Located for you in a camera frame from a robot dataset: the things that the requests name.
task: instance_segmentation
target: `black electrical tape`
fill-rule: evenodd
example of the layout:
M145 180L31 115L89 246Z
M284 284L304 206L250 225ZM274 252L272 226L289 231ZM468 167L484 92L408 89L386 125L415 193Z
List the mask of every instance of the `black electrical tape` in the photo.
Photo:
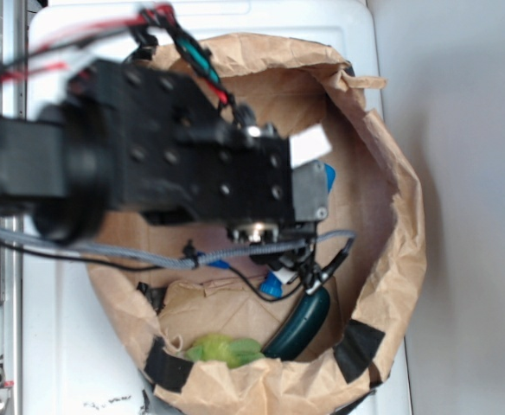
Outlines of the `black electrical tape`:
M355 69L352 67L352 65L350 67L348 67L347 69L345 69L345 73L350 76L356 76Z
M164 340L156 337L150 348L144 372L162 389L181 393L193 368L192 361L172 356L164 350Z
M363 322L350 320L345 336L333 347L337 365L347 383L360 377L372 363L385 333Z
M150 288L146 283L139 283L137 284L137 290L147 298L150 306L157 314L162 311L164 308L164 298L168 290L167 287Z

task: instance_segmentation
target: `black wire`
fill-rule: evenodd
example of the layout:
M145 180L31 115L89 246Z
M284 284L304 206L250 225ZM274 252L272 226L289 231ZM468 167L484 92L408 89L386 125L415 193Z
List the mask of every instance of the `black wire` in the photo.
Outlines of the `black wire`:
M297 286L295 288L293 288L291 291L289 291L287 294L285 294L284 296L280 297L280 298L270 298L270 297L265 297L263 296L259 290L257 290L255 288L255 286L253 284L251 284L251 282L249 281L249 278L247 278L245 275L243 275L243 273L235 268L233 268L232 266L228 267L228 270L233 272L235 275L237 275L239 278L241 278L243 280L243 282L252 290L252 292L258 297L260 298L261 300L264 300L268 303L277 303L278 301L283 301L283 300L286 300L287 298L291 297L293 294L295 294L299 288L302 287L302 285L299 283L297 284Z
M56 254L56 253L46 253L46 252L34 251L33 249L24 248L21 246L13 246L11 244L7 244L4 242L0 242L0 245L7 248L7 249L12 250L12 251L25 253L28 255L33 255L36 257L55 259L55 260L60 260L60 261L75 261L75 262L84 262L87 264L104 265L104 266L110 266L111 268L116 268L117 270L121 270L121 271L145 272L145 271L154 271L154 270L162 270L163 269L161 266L158 266L158 265L128 266L128 265L122 265L122 264L117 264L117 263L113 263L110 261L106 261L104 259L72 257L69 255L61 255L61 254Z
M37 51L32 52L30 54L22 54L22 55L16 57L14 60L10 61L9 63L1 64L0 76L4 75L10 69L17 67L18 65L27 64L27 61L29 61L30 59L33 59L37 56L41 56L42 54L48 54L50 52L62 50L64 48L71 48L71 47L85 48L85 47L89 46L91 43L94 43L94 42L102 40L102 39L107 39L109 37L122 35L126 31L127 31L127 28L106 30L104 32L99 32L98 34L95 34L95 35L86 36L86 37L76 39L74 41L70 41L67 43L61 43L59 45L51 46L50 48L46 48L43 50L37 50Z
M10 249L12 251L28 254L28 255L33 255L36 257L41 257L41 258L46 258L46 259L54 259L54 260L60 260L60 261L74 261L74 262L83 262L87 264L96 264L96 265L104 265L104 266L110 266L111 268L116 268L117 270L121 271L128 271L128 272L145 272L145 271L154 271L154 270L162 270L163 268L161 266L157 265L149 265L149 266L142 266L142 267L137 267L137 266L128 266L128 265L122 265L122 264L116 264L113 262L109 262L103 259L93 259L93 258L80 258L80 257L72 257L68 255L60 255L60 254L55 254L55 253L46 253L46 252L40 252L40 251L35 251L33 249L28 249L24 248L21 246L13 246L11 244L7 244L5 242L0 242L0 246L3 246L6 249ZM287 294L280 298L269 298L263 296L260 291L258 291L253 284L249 281L249 279L243 275L243 273L232 266L228 268L229 271L233 272L235 275L237 275L239 278L245 282L245 284L252 290L254 294L256 294L257 297L262 299L263 301L266 301L268 303L276 303L279 301L286 300L287 298L291 297L293 294L295 294L299 288L302 287L302 285L299 283L295 288L293 288L291 291L289 291Z

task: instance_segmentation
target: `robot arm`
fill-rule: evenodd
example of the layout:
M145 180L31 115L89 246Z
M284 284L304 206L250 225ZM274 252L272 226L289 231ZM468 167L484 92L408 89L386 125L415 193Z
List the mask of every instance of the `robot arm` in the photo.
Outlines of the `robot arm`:
M316 236L320 163L292 170L273 126L228 123L188 76L95 61L67 90L37 122L0 118L0 214L29 214L62 244L108 210L219 224L235 241Z

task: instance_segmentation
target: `crumpled paper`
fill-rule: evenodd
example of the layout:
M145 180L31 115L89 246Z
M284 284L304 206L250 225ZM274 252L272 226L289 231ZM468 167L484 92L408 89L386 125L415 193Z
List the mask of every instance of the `crumpled paper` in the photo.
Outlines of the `crumpled paper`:
M330 216L319 232L345 227L359 236L345 265L326 284L332 296L330 318L302 361L263 359L233 370L217 361L199 362L181 393L157 386L155 394L189 415L331 413L368 393L370 381L387 379L425 275L419 180L379 114L364 110L362 90L382 88L385 80L348 75L349 62L333 48L308 41L234 34L203 44L213 52L227 89L252 106L261 124L273 122L282 137L314 124L323 126L333 146L323 160L336 169L337 178L329 198ZM171 46L159 48L150 67L190 73ZM229 244L219 228L153 228L135 214L111 215L100 240L179 256L189 238L204 250ZM331 240L320 245L319 263L326 264L341 244ZM233 264L249 276L264 272L246 259ZM270 306L255 302L239 282L227 281L233 277L230 272L214 268L139 277L99 265L89 270L120 341L141 369L155 336L165 339L169 353L177 353L206 329L232 332L229 335L252 331L264 336L257 340L264 340L293 305L285 302L269 312ZM153 286L177 281L169 287L160 316L135 290L138 280ZM238 320L227 312L236 309ZM178 315L182 310L189 324ZM370 369L347 383L330 346L351 317L385 332L385 337Z

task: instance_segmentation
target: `gray surface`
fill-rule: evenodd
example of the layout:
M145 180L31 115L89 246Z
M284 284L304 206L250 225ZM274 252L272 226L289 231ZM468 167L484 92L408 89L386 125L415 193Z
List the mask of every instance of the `gray surface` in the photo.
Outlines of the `gray surface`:
M505 1L368 5L386 121L425 192L414 414L505 413Z

